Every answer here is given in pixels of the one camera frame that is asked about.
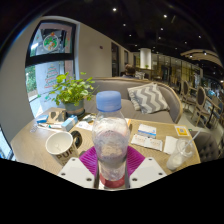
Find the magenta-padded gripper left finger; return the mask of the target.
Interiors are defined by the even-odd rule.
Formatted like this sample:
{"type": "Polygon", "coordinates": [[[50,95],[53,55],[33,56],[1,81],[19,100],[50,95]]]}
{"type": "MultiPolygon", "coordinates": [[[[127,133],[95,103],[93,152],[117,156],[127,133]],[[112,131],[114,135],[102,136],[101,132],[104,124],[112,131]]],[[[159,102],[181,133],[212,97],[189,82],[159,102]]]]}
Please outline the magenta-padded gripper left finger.
{"type": "Polygon", "coordinates": [[[79,158],[72,157],[58,176],[84,188],[98,185],[98,159],[94,147],[85,151],[79,158]]]}

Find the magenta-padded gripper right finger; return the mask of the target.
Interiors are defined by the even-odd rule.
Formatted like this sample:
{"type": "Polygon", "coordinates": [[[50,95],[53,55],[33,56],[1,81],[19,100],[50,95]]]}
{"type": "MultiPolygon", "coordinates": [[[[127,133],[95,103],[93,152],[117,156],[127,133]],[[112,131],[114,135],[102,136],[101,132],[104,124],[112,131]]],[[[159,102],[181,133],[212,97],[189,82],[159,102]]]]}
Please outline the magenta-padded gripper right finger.
{"type": "Polygon", "coordinates": [[[136,149],[128,147],[125,173],[127,188],[140,188],[165,176],[165,171],[153,157],[144,157],[136,149]]]}

